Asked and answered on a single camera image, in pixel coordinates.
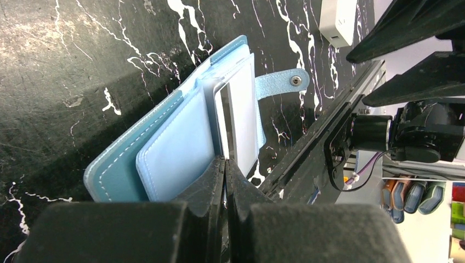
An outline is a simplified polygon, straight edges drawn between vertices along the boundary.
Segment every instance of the white device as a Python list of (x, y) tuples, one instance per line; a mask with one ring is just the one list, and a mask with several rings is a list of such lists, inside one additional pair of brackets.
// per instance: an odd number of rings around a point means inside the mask
[(354, 41), (357, 0), (323, 0), (319, 29), (335, 48), (348, 47)]
[(214, 94), (222, 154), (226, 159), (234, 159), (244, 176), (259, 153), (256, 100), (254, 55), (251, 54)]

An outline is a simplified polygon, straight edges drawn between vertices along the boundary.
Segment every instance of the marble table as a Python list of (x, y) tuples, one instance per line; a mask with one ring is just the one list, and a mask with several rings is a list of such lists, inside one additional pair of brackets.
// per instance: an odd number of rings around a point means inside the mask
[[(359, 69), (318, 32), (321, 0), (0, 0), (0, 258), (40, 212), (89, 201), (86, 166), (200, 62), (247, 35), (257, 76), (301, 67), (307, 92), (260, 102), (259, 185)], [(359, 0), (354, 44), (374, 26)]]

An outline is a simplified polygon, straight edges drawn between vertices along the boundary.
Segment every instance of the leather wallet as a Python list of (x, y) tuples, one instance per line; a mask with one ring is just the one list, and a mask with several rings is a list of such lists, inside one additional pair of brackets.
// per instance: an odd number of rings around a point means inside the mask
[[(179, 88), (92, 161), (84, 172), (84, 184), (96, 202), (167, 201), (203, 173), (214, 157), (214, 150), (206, 97), (196, 80), (237, 48), (244, 49), (244, 45), (247, 45), (247, 38), (240, 36), (215, 52)], [(236, 57), (231, 63), (241, 59)], [(300, 85), (292, 85), (294, 76), (302, 80)], [(259, 100), (306, 90), (310, 77), (305, 70), (296, 68), (258, 77), (255, 83)], [(262, 132), (257, 143), (261, 147), (265, 138), (260, 120), (258, 110), (257, 130)], [(196, 141), (193, 134), (201, 138)], [(138, 171), (136, 159), (143, 148), (146, 163), (150, 165), (140, 167)], [(201, 154), (195, 158), (188, 158), (199, 152)], [(139, 175), (139, 172), (150, 172), (149, 169), (156, 169), (157, 178), (146, 180), (148, 178)]]
[(407, 197), (405, 198), (404, 211), (413, 214), (417, 211), (420, 205), (424, 190), (426, 189), (426, 181), (414, 181), (410, 187)]

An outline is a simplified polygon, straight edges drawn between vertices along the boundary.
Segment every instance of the cable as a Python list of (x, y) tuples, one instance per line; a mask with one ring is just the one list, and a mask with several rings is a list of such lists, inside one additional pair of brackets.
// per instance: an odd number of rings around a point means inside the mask
[(364, 183), (356, 188), (353, 188), (353, 189), (348, 189), (348, 190), (343, 190), (343, 189), (340, 189), (339, 186), (337, 186), (336, 182), (334, 182), (334, 174), (336, 173), (336, 169), (333, 169), (333, 176), (330, 176), (330, 180), (331, 180), (331, 184), (333, 185), (333, 187), (338, 190), (339, 192), (355, 192), (359, 189), (361, 189), (362, 187), (364, 187), (368, 181), (370, 180), (371, 178), (371, 175), (373, 174), (373, 170), (375, 169), (375, 165), (376, 163), (378, 162), (379, 159), (381, 159), (381, 157), (383, 157), (386, 153), (388, 152), (391, 152), (393, 149), (391, 150), (388, 150), (388, 151), (384, 151), (380, 154), (378, 154), (378, 156), (376, 156), (375, 158), (375, 161), (373, 162), (373, 166), (371, 167), (371, 171), (370, 171), (370, 174), (368, 175), (367, 179), (364, 181)]
[(369, 166), (374, 165), (374, 164), (372, 164), (372, 163), (375, 162), (376, 158), (377, 158), (379, 155), (381, 155), (380, 152), (377, 152), (375, 155), (373, 155), (373, 157), (371, 157), (371, 159), (365, 164), (365, 166), (364, 166), (362, 169), (360, 169), (357, 173), (358, 173), (358, 174), (362, 174), (362, 173), (365, 172), (366, 169), (368, 169)]

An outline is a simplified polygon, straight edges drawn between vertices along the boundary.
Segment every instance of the wallet flap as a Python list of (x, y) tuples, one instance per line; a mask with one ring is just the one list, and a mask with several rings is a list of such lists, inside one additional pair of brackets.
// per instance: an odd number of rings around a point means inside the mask
[(274, 72), (255, 78), (258, 148), (262, 148), (266, 144), (265, 131), (262, 127), (262, 118), (260, 116), (258, 101), (274, 95), (303, 92), (307, 90), (309, 84), (310, 76), (301, 68)]

